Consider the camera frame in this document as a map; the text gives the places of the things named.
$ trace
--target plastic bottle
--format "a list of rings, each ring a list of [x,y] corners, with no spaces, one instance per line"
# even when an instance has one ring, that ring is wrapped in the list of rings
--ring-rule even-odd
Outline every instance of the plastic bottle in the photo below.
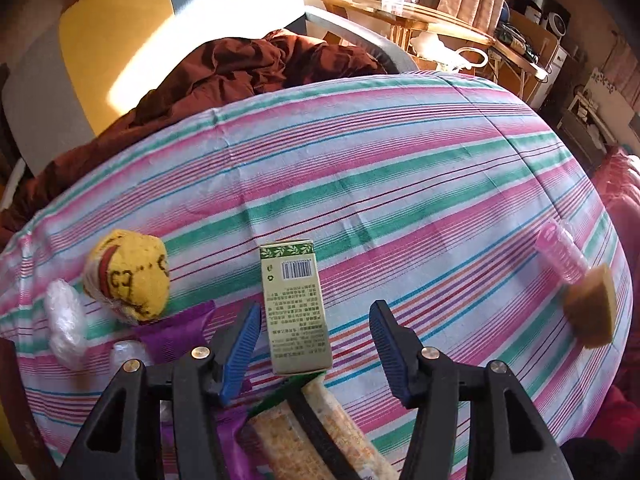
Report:
[[[548,220],[536,239],[536,250],[567,283],[576,283],[591,268],[569,232],[555,220]]]

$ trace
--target purple bag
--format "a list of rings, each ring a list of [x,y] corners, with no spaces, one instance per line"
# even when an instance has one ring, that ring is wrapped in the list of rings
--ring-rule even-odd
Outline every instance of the purple bag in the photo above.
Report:
[[[196,346],[206,346],[203,330],[215,311],[213,300],[205,301],[175,316],[132,327],[156,364],[169,363]]]
[[[215,312],[213,300],[183,310],[175,316],[132,327],[156,364],[179,359],[196,346],[206,346],[204,329]],[[242,382],[241,392],[251,389],[251,382]],[[246,420],[246,409],[231,408],[218,414],[218,437],[225,455],[231,480],[262,480],[263,476],[250,463],[236,435]],[[174,425],[161,424],[162,445],[174,446]]]

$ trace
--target yellow sponge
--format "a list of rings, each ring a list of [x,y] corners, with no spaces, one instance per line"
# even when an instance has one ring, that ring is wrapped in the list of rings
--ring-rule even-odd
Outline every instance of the yellow sponge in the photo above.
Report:
[[[564,315],[585,348],[597,348],[613,341],[616,288],[607,264],[589,270],[578,283],[569,285],[562,303]]]
[[[134,231],[111,232],[89,254],[84,288],[134,322],[159,316],[169,297],[162,240]]]

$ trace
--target cardboard box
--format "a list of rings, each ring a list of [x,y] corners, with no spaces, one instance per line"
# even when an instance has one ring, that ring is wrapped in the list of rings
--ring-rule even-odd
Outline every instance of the cardboard box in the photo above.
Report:
[[[264,307],[276,375],[328,370],[332,354],[311,240],[260,247]]]

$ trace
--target gray chair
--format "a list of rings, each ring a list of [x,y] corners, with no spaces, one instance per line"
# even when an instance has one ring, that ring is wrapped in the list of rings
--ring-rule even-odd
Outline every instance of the gray chair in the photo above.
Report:
[[[388,73],[417,70],[397,45],[303,0],[80,0],[28,49],[2,105],[30,170],[91,141],[205,41],[311,22],[364,47]]]

